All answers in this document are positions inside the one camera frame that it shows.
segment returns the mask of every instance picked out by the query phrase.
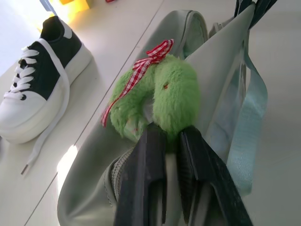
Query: shoelace aglet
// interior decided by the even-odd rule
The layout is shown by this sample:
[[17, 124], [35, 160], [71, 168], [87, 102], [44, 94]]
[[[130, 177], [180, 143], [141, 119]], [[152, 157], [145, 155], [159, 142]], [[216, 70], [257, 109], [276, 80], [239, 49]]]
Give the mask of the shoelace aglet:
[[28, 164], [26, 164], [26, 166], [25, 166], [24, 169], [22, 170], [21, 175], [23, 175], [23, 174], [25, 173], [27, 167], [28, 167]]

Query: black canvas upper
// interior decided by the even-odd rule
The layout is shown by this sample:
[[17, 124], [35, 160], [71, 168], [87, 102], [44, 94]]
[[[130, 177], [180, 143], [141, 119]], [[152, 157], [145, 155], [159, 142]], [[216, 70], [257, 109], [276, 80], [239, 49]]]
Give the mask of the black canvas upper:
[[[41, 38], [45, 39], [50, 44], [56, 56], [60, 59], [63, 67], [65, 68], [70, 60], [77, 54], [82, 44], [73, 31], [70, 39], [63, 36], [64, 32], [64, 26], [61, 21], [57, 16], [54, 16], [43, 23]], [[55, 68], [49, 53], [39, 42], [34, 42], [28, 47], [28, 49], [36, 50], [39, 54], [31, 57], [37, 60], [37, 63], [29, 65], [29, 67], [33, 67], [35, 69], [35, 72], [29, 75], [33, 77], [33, 80], [28, 82], [31, 86], [29, 89], [22, 91], [38, 93], [48, 100], [60, 77], [60, 74]], [[27, 64], [23, 60], [20, 62], [20, 66], [21, 68], [25, 68]]]

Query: white shoelace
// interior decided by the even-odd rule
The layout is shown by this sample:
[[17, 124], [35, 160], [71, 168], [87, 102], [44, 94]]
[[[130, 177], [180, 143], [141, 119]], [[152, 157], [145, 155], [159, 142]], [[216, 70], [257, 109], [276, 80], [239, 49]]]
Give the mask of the white shoelace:
[[19, 78], [17, 75], [13, 79], [13, 84], [10, 87], [10, 92], [6, 92], [4, 94], [4, 98], [12, 98], [12, 99], [17, 99], [20, 100], [23, 98], [23, 94], [20, 92], [21, 90], [28, 89], [30, 87], [30, 82], [33, 80], [32, 76], [29, 76], [30, 74], [34, 73], [35, 69], [33, 67], [29, 67], [28, 65], [35, 64], [37, 62], [36, 59], [32, 59], [30, 57], [34, 57], [39, 54], [38, 51], [28, 49], [27, 47], [24, 47], [22, 49], [23, 54], [21, 55], [21, 60], [25, 60], [27, 63], [27, 66], [23, 69], [20, 66], [17, 66], [15, 69], [15, 72], [19, 74]]
[[64, 113], [66, 111], [66, 108], [67, 108], [67, 105], [68, 105], [68, 102], [69, 102], [69, 95], [70, 95], [70, 85], [69, 85], [68, 75], [67, 75], [61, 61], [56, 56], [56, 54], [54, 53], [53, 49], [51, 48], [51, 46], [48, 44], [47, 41], [45, 41], [44, 39], [39, 39], [38, 42], [40, 44], [42, 44], [43, 47], [46, 49], [46, 51], [49, 53], [50, 58], [51, 58], [53, 64], [55, 65], [55, 68], [57, 69], [57, 71], [59, 72], [61, 78], [63, 79], [64, 97], [63, 97], [63, 104], [62, 104], [59, 112], [56, 114], [56, 116], [54, 117], [54, 119], [52, 120], [50, 125], [40, 134], [39, 138], [37, 139], [37, 141], [36, 141], [36, 143], [33, 147], [33, 151], [32, 151], [31, 155], [28, 158], [28, 162], [27, 162], [27, 164], [26, 164], [26, 166], [23, 169], [21, 174], [24, 174], [27, 167], [30, 166], [31, 164], [33, 164], [35, 162], [35, 160], [37, 159], [39, 153], [41, 152], [41, 148], [42, 148], [46, 138], [48, 137], [50, 132], [53, 130], [53, 128], [56, 126], [56, 124], [60, 121], [61, 117], [64, 115]]

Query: white table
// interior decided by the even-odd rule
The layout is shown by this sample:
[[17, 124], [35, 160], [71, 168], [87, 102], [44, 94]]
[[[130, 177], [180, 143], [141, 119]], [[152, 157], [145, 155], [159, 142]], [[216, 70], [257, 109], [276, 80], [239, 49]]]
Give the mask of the white table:
[[[139, 48], [136, 44], [161, 2], [120, 0], [107, 4], [104, 0], [95, 1], [92, 9], [78, 13], [70, 24], [94, 59], [72, 84], [64, 117], [26, 175], [21, 176], [20, 172], [35, 140], [22, 145], [1, 141], [0, 225], [23, 226], [29, 219], [55, 178], [58, 163], [80, 137], [128, 56]], [[9, 90], [14, 68], [0, 77], [1, 98]]]
[[[37, 163], [25, 178], [19, 175], [19, 171], [34, 141], [13, 147], [10, 152], [7, 151], [8, 145], [2, 144], [5, 153], [0, 157], [0, 182], [7, 186], [0, 187], [0, 225], [24, 225], [28, 218], [27, 226], [59, 225], [56, 217], [57, 198], [76, 150], [68, 151], [57, 170], [58, 162], [71, 145], [75, 144], [79, 149], [93, 126], [99, 123], [100, 114], [112, 92], [108, 88], [118, 71], [122, 68], [120, 77], [131, 66], [139, 53], [139, 47], [146, 43], [167, 13], [175, 9], [199, 11], [210, 29], [213, 22], [221, 22], [232, 16], [235, 6], [234, 0], [164, 0], [155, 15], [160, 3], [152, 0], [145, 10], [147, 0], [120, 0], [116, 2], [117, 8], [102, 4], [79, 15], [73, 28], [92, 51], [96, 63], [90, 65], [75, 81], [64, 118], [51, 133]], [[134, 15], [125, 10], [131, 7], [143, 13]], [[300, 11], [299, 0], [279, 1], [251, 31], [250, 57], [265, 80], [269, 93], [268, 110], [256, 159], [253, 192], [244, 199], [256, 226], [300, 224]], [[124, 20], [114, 18], [116, 14]], [[153, 16], [144, 34], [143, 29], [138, 32], [138, 26], [130, 23], [141, 23], [145, 29]], [[115, 29], [106, 23], [112, 23]], [[118, 47], [109, 48], [109, 38], [119, 40], [115, 43]]]

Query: bag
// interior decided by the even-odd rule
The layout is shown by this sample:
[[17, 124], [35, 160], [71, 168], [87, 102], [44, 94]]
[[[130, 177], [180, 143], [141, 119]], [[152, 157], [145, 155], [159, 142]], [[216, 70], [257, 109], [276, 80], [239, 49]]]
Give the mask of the bag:
[[[199, 13], [192, 10], [171, 12], [159, 25], [142, 51], [152, 49], [164, 39], [173, 38], [175, 44], [178, 43], [178, 46], [172, 49], [175, 56], [185, 58], [192, 53], [186, 60], [199, 74], [202, 97], [204, 97], [200, 117], [195, 126], [205, 135], [206, 141], [211, 146], [216, 145], [216, 152], [220, 156], [223, 154], [226, 156], [227, 150], [221, 148], [223, 144], [230, 144], [230, 139], [225, 139], [225, 137], [232, 134], [235, 139], [236, 131], [241, 127], [240, 125], [244, 125], [241, 123], [246, 118], [245, 111], [243, 111], [246, 109], [244, 105], [248, 106], [247, 97], [253, 96], [248, 96], [248, 92], [252, 90], [250, 87], [247, 93], [245, 91], [244, 64], [242, 63], [245, 56], [242, 43], [248, 36], [253, 13], [254, 6], [249, 6], [242, 14], [231, 20], [225, 28], [206, 41], [207, 30]], [[194, 39], [203, 41], [192, 42], [191, 40]], [[246, 65], [252, 66], [246, 56], [245, 60]], [[225, 115], [229, 119], [229, 125], [224, 125], [221, 124], [220, 112], [226, 112], [223, 106], [228, 104], [231, 107], [227, 107]], [[120, 137], [110, 120], [106, 128], [100, 124], [95, 126], [79, 151], [61, 189], [57, 207], [61, 226], [113, 225], [119, 196], [120, 175], [133, 145], [130, 140]], [[238, 173], [240, 176], [242, 169], [235, 167], [237, 161], [236, 158], [231, 157], [232, 155], [236, 156], [233, 144], [228, 162], [230, 169], [234, 166], [231, 175]], [[166, 173], [168, 190], [165, 225], [183, 225], [174, 154], [166, 155]]]

